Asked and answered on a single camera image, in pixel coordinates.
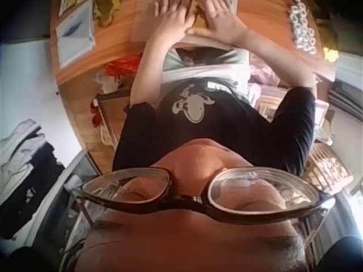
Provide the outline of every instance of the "white wall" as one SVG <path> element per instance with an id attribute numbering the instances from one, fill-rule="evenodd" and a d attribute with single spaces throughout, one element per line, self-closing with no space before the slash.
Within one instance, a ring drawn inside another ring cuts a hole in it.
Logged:
<path id="1" fill-rule="evenodd" d="M 342 110 L 331 108 L 335 110 L 332 148 L 354 175 L 354 182 L 346 187 L 349 193 L 363 177 L 363 124 Z"/>
<path id="2" fill-rule="evenodd" d="M 18 123 L 33 119 L 66 167 L 80 152 L 50 65 L 49 40 L 0 45 L 0 138 Z"/>

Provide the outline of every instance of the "wooden table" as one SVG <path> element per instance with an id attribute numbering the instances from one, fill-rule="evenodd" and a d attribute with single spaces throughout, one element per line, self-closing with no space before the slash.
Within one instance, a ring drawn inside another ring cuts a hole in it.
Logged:
<path id="1" fill-rule="evenodd" d="M 292 0 L 240 0 L 237 14 L 248 27 L 294 53 L 316 73 L 334 81 L 335 64 L 324 60 L 322 43 L 311 13 L 308 14 L 309 27 L 315 29 L 318 52 L 316 55 L 310 55 L 296 49 L 288 19 L 291 3 Z M 133 19 L 137 12 L 137 0 L 123 0 L 121 10 L 115 13 L 111 25 L 100 28 L 95 22 L 96 47 L 94 50 L 60 70 L 55 29 L 78 6 L 58 17 L 59 6 L 60 0 L 53 0 L 50 15 L 52 66 L 58 85 L 102 64 L 143 50 L 144 43 L 130 42 Z"/>

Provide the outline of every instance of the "eyeglasses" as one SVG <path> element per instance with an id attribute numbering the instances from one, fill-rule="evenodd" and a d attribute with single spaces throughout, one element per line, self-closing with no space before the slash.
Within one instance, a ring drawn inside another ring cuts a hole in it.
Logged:
<path id="1" fill-rule="evenodd" d="M 253 225 L 324 213 L 333 196 L 290 173 L 266 167 L 224 169 L 201 195 L 174 194 L 172 173 L 163 168 L 131 168 L 109 173 L 73 189 L 85 218 L 85 201 L 132 214 L 187 209 L 229 224 Z"/>

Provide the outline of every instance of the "forehead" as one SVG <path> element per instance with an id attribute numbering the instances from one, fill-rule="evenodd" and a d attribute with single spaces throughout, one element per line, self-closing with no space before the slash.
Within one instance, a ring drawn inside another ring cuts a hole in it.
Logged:
<path id="1" fill-rule="evenodd" d="M 263 271 L 274 254 L 259 239 L 293 234 L 284 224 L 234 226 L 190 211 L 115 213 L 103 218 L 114 223 L 88 237 L 79 265 L 92 264 L 99 271 Z M 266 260 L 263 267 L 261 258 Z M 183 269 L 176 270 L 176 264 Z"/>

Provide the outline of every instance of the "hand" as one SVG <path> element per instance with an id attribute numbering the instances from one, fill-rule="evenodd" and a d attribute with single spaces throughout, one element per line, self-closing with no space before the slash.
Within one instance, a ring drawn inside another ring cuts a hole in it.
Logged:
<path id="1" fill-rule="evenodd" d="M 229 0 L 204 0 L 202 7 L 210 29 L 190 28 L 187 34 L 243 47 L 249 30 L 232 12 Z"/>
<path id="2" fill-rule="evenodd" d="M 152 40 L 171 48 L 186 36 L 192 27 L 195 16 L 187 14 L 190 0 L 158 0 L 155 2 L 155 17 L 158 19 Z"/>

